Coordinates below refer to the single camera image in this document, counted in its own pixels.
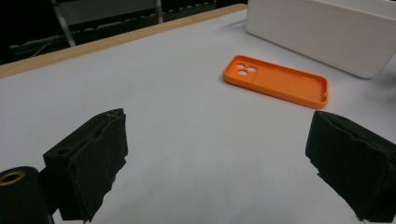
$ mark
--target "white surface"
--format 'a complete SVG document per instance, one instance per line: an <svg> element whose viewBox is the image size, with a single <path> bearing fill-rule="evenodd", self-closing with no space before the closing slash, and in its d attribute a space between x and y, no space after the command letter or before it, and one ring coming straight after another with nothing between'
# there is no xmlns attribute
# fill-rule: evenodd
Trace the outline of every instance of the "white surface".
<svg viewBox="0 0 396 224"><path fill-rule="evenodd" d="M385 0L249 0L247 30L371 78L396 53L396 3Z"/></svg>
<svg viewBox="0 0 396 224"><path fill-rule="evenodd" d="M314 110L229 85L222 71L245 54L322 75L324 110L395 143L396 62L354 77L247 34L245 17L0 79L0 170L41 170L79 125L123 107L130 154L92 223L359 223L304 155Z"/></svg>

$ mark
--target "metal ring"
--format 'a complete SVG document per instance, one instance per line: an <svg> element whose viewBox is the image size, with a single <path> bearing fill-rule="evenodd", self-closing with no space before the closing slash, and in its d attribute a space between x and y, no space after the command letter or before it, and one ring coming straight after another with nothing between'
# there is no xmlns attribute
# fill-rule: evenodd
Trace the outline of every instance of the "metal ring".
<svg viewBox="0 0 396 224"><path fill-rule="evenodd" d="M20 181L25 176L24 171L16 170L0 176L0 187L11 185Z"/></svg>

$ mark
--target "white table surface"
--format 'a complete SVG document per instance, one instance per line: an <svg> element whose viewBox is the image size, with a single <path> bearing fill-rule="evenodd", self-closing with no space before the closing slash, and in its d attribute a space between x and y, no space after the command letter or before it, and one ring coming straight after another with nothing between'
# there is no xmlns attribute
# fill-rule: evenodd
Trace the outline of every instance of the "white table surface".
<svg viewBox="0 0 396 224"><path fill-rule="evenodd" d="M304 154L315 110L229 85L222 71L244 54L324 76L323 110L396 143L396 60L361 79L247 34L245 18L0 79L0 170L43 169L43 153L122 107L130 153L92 223L359 223Z"/></svg>

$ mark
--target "black chair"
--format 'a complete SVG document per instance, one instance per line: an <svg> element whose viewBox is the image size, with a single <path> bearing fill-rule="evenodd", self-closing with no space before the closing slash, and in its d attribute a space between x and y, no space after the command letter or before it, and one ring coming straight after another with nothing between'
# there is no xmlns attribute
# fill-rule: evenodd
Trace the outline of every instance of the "black chair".
<svg viewBox="0 0 396 224"><path fill-rule="evenodd" d="M247 4L248 0L217 0L216 8L227 7L235 4Z"/></svg>
<svg viewBox="0 0 396 224"><path fill-rule="evenodd" d="M9 46L50 37L61 29L50 0L7 0L1 4L0 61L15 61Z"/></svg>

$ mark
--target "wooden edge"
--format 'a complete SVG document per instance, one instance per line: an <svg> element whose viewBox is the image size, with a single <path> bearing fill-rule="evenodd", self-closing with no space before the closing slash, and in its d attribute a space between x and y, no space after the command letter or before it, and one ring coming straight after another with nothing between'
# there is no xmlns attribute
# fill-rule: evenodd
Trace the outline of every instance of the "wooden edge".
<svg viewBox="0 0 396 224"><path fill-rule="evenodd" d="M7 63L0 66L0 78L10 77L22 72L27 72L50 64L63 62L102 49L108 49L147 36L156 35L179 27L191 25L200 21L207 21L210 19L214 19L216 17L221 17L247 8L248 8L247 5L244 4L237 4L230 7L223 7L223 8L207 11L204 13L196 14L193 16L189 16L186 18L178 19L175 21L169 21L162 24L153 25L129 33L114 35L109 38L104 38L87 44L78 45L73 48L58 50L52 53L36 56L34 58L17 61L15 63Z"/></svg>

